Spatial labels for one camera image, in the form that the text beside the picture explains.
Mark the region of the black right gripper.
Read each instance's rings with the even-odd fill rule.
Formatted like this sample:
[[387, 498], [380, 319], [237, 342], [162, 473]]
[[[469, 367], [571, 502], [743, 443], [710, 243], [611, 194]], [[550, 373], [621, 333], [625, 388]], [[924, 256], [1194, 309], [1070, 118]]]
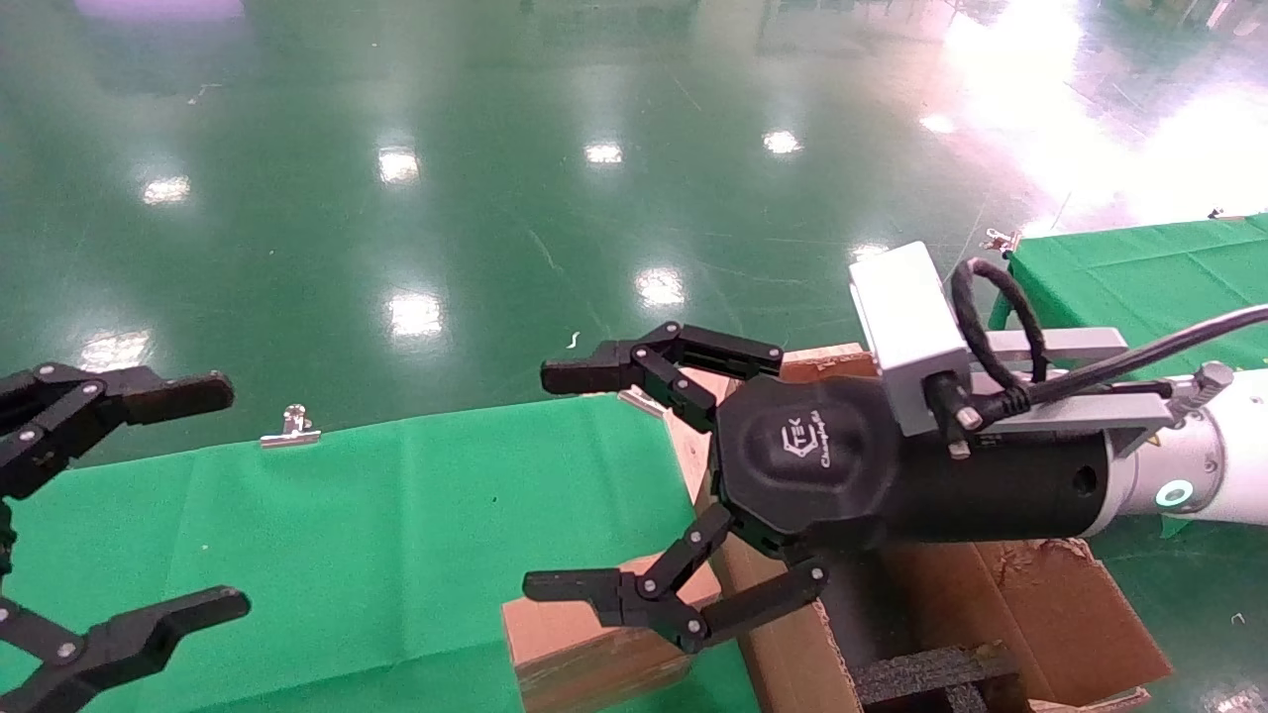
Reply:
[[[905, 436], [876, 381], [787, 383], [775, 378], [781, 364], [779, 345], [681, 322], [598, 343], [581, 359], [541, 362], [548, 393], [637, 387], [689, 428], [715, 428], [715, 494], [728, 509], [702, 510], [643, 573], [530, 571], [524, 596], [585, 603], [605, 628], [650, 629], [701, 653], [812, 604], [828, 581], [824, 563], [805, 559], [730, 598], [689, 605], [681, 590], [735, 527], [757, 551], [786, 554], [1073, 538], [1104, 510], [1110, 447], [1101, 433], [973, 436], [969, 455], [956, 459], [937, 433]], [[685, 368], [746, 383], [716, 405]]]

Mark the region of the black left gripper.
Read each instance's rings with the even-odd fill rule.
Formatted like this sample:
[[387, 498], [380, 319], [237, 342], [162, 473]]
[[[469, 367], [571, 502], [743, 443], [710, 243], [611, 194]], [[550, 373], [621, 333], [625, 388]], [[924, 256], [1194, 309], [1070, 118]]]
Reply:
[[[119, 426], [218, 412], [235, 405], [221, 373], [167, 379], [148, 365], [82, 370], [44, 362], [1, 379], [1, 495], [28, 499]], [[0, 502], [0, 576], [11, 573], [11, 509]], [[214, 586], [113, 615], [81, 636], [3, 599], [1, 638], [38, 658], [1, 697], [5, 712], [80, 712], [101, 693], [162, 672], [193, 633], [249, 615], [238, 587]]]

